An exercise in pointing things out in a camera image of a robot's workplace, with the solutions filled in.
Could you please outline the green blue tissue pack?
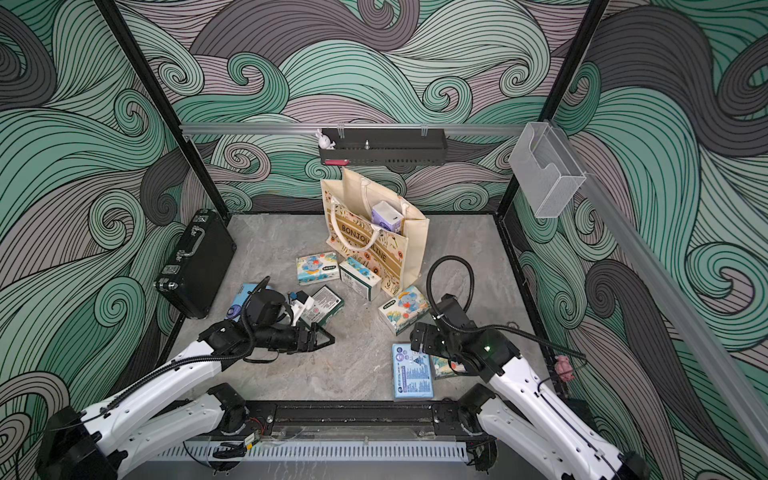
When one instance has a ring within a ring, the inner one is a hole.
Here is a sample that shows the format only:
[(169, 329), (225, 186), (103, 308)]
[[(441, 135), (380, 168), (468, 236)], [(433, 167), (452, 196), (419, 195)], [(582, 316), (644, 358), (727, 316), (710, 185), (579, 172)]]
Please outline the green blue tissue pack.
[(339, 264), (340, 279), (367, 301), (372, 301), (381, 290), (381, 277), (372, 269), (352, 257)]

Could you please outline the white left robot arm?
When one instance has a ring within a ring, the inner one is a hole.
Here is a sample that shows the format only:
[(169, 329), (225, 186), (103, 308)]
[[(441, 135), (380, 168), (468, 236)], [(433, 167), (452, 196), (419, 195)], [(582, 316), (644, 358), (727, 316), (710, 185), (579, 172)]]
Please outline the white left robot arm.
[(335, 338), (300, 317), (308, 296), (285, 296), (263, 278), (239, 305), (205, 329), (176, 357), (111, 397), (80, 411), (65, 407), (43, 430), (35, 462), (42, 479), (121, 479), (150, 455), (194, 436), (238, 436), (251, 420), (246, 400), (229, 384), (169, 410), (182, 393), (232, 365), (257, 364), (252, 354), (314, 352)]

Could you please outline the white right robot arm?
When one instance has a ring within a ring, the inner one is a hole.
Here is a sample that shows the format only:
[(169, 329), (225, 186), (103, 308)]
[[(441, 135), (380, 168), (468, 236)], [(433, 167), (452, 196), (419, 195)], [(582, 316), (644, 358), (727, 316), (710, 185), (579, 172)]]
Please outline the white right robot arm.
[(480, 379), (460, 401), (471, 434), (505, 444), (547, 479), (649, 478), (640, 454), (604, 439), (536, 374), (508, 339), (512, 328), (476, 325), (468, 317), (470, 305), (451, 294), (426, 296), (432, 320), (416, 324), (411, 346)]

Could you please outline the purple puppy tissue pack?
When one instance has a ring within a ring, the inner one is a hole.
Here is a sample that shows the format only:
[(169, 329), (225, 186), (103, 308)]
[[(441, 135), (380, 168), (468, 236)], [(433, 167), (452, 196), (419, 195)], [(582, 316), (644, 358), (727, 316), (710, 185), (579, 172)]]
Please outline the purple puppy tissue pack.
[(372, 207), (371, 223), (392, 233), (402, 232), (404, 216), (386, 201), (380, 201)]

